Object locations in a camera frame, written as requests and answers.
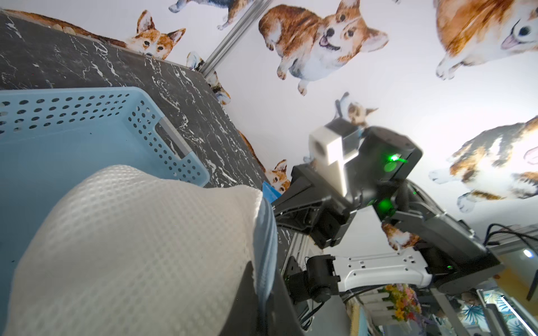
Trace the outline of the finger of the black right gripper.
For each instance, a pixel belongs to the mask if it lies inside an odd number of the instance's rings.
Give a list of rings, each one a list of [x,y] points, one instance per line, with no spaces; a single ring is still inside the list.
[[[277,225],[294,231],[312,231],[320,214],[319,208],[291,209],[275,212]]]
[[[274,214],[288,214],[302,211],[319,203],[319,195],[313,182],[299,177],[289,189],[272,203]]]

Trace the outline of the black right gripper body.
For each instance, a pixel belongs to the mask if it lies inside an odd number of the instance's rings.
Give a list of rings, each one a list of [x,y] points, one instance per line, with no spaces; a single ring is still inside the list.
[[[299,165],[292,170],[292,182],[305,177],[315,185],[319,195],[320,214],[312,231],[297,231],[312,238],[321,249],[335,247],[340,244],[348,231],[356,213],[356,208],[344,196],[339,195],[313,168],[307,164]]]

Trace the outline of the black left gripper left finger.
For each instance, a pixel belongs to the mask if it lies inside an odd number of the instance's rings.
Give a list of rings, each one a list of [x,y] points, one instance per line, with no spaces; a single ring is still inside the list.
[[[258,297],[254,290],[253,276],[252,263],[248,262],[220,336],[257,335]]]

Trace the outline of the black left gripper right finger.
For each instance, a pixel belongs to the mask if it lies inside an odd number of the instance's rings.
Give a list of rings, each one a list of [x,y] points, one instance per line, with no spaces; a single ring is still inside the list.
[[[273,288],[266,304],[267,333],[269,336],[303,336],[303,329],[289,297],[282,275],[277,270]]]

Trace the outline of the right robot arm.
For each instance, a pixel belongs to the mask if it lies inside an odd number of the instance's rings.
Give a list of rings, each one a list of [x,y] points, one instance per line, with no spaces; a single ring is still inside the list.
[[[391,224],[419,241],[378,256],[313,256],[304,271],[285,279],[294,302],[321,303],[385,284],[457,295],[502,271],[501,261],[470,228],[408,180],[423,154],[408,137],[336,120],[312,132],[308,144],[315,166],[295,166],[289,189],[273,203],[280,227],[326,249],[343,244],[356,215],[369,209],[377,224]]]

